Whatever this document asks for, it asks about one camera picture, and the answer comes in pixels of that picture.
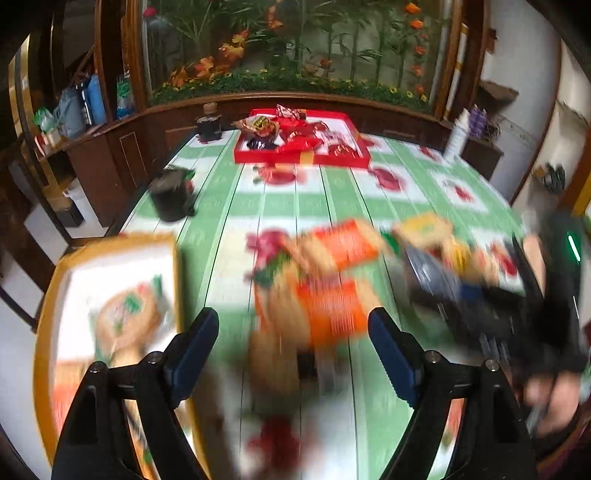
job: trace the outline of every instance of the tray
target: tray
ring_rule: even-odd
[[[277,153],[273,150],[250,150],[246,146],[248,136],[241,133],[234,147],[234,162],[236,163],[290,163],[302,165],[327,165],[332,167],[368,168],[371,154],[365,144],[360,141],[360,135],[351,119],[340,112],[325,110],[306,110],[308,122],[324,122],[332,131],[342,133],[348,140],[350,147],[359,153],[359,158],[351,158],[346,161],[342,158],[333,158],[327,155],[326,146],[322,145],[315,151]],[[250,116],[264,115],[275,116],[273,108],[257,108],[251,111]],[[275,139],[277,145],[283,145],[279,135]]]
[[[138,348],[138,354],[141,358],[151,351],[163,351],[182,326],[178,266],[173,235],[143,233],[89,244],[56,265],[43,301],[34,360],[35,412],[50,463],[60,424],[86,369],[97,359],[109,362],[98,349],[93,311],[114,295],[159,277],[161,323],[151,341]],[[121,364],[136,361],[125,358]],[[182,402],[176,413],[187,440],[208,471],[192,400]],[[132,424],[131,430],[143,476],[158,478],[145,448],[141,424]]]

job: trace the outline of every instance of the chair leg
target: chair leg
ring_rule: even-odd
[[[27,312],[25,312],[25,310],[17,302],[15,302],[2,287],[0,287],[0,299],[4,300],[6,305],[8,305],[14,313],[16,313],[28,326],[31,327],[33,333],[37,333],[37,319],[34,319]]]
[[[18,166],[21,168],[23,175],[27,179],[27,182],[31,187],[31,190],[35,194],[35,197],[37,197],[37,200],[39,200],[41,207],[43,208],[43,210],[45,210],[45,213],[49,217],[49,220],[51,220],[53,225],[56,227],[57,231],[60,232],[60,235],[66,241],[68,246],[71,245],[72,237],[70,236],[70,234],[66,230],[66,227],[64,227],[60,219],[57,217],[57,214],[53,211],[53,208],[51,208],[51,205],[49,205],[49,202],[45,198],[45,195],[43,195],[43,192],[39,188],[37,181],[35,180],[35,178],[33,178],[33,175],[31,175],[31,172],[29,171],[27,164],[25,163],[25,160],[20,154],[20,152],[17,152],[16,161],[18,162]]]

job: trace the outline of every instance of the glass display case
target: glass display case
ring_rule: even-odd
[[[141,0],[152,105],[321,92],[430,112],[453,0]]]

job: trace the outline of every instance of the orange snack bag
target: orange snack bag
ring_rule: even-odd
[[[380,301],[366,280],[342,284],[278,285],[269,294],[269,315],[277,333],[298,347],[326,346],[367,332],[369,313]]]
[[[365,220],[349,219],[331,228],[317,228],[285,239],[284,246],[304,271],[316,276],[331,275],[365,261],[384,250],[382,236]]]

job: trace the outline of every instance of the red gift box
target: red gift box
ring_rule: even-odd
[[[276,110],[273,108],[257,108],[254,109],[249,116],[265,115],[269,117],[275,116]],[[328,165],[332,167],[353,167],[353,168],[368,168],[371,154],[369,153],[365,143],[359,136],[359,132],[355,128],[351,119],[340,112],[329,112],[326,110],[306,110],[307,121],[309,123],[322,121],[328,124],[329,128],[341,133],[346,132],[355,143],[355,148],[358,155],[328,155],[328,148],[320,147],[318,150],[325,150],[326,153],[318,151],[296,151],[280,153],[275,150],[250,150],[246,147],[249,137],[244,132],[238,138],[238,142],[234,147],[234,162],[235,163],[293,163],[300,165]]]

